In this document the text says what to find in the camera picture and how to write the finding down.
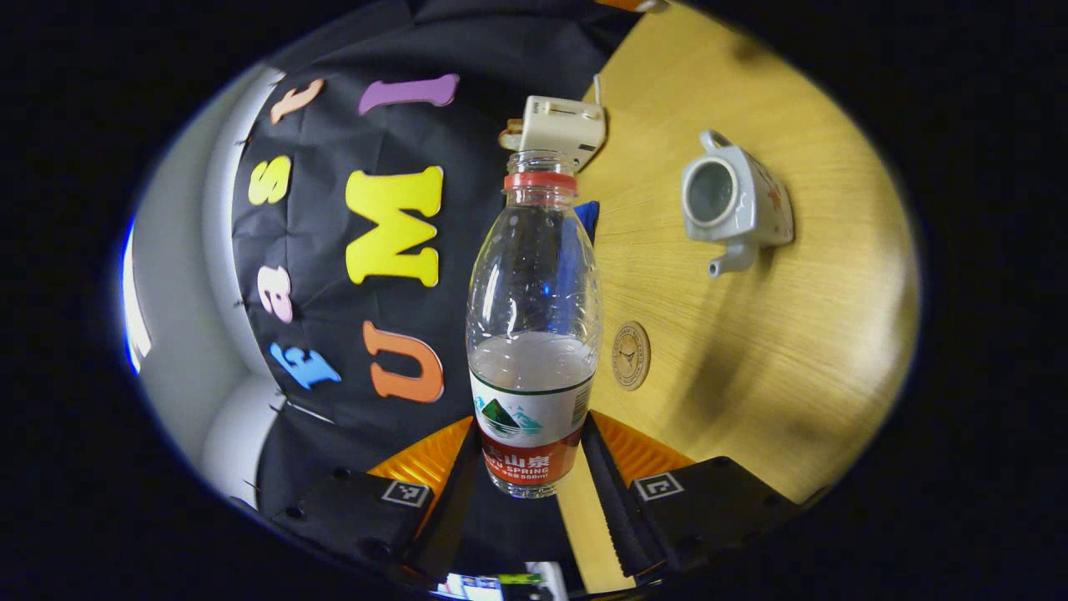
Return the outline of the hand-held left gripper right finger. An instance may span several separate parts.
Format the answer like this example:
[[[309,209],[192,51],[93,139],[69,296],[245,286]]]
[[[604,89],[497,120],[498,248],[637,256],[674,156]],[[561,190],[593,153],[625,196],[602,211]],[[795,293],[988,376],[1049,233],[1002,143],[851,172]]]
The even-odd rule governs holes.
[[[581,442],[626,578],[697,571],[806,508],[732,457],[691,460],[599,411]]]

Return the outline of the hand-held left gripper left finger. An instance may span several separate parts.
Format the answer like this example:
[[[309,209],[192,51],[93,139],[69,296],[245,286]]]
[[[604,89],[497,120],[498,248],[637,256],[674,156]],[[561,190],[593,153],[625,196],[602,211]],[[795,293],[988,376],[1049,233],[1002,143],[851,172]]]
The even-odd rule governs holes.
[[[270,513],[270,524],[366,578],[442,584],[461,545],[481,464],[478,429],[468,416],[370,471],[331,468]]]

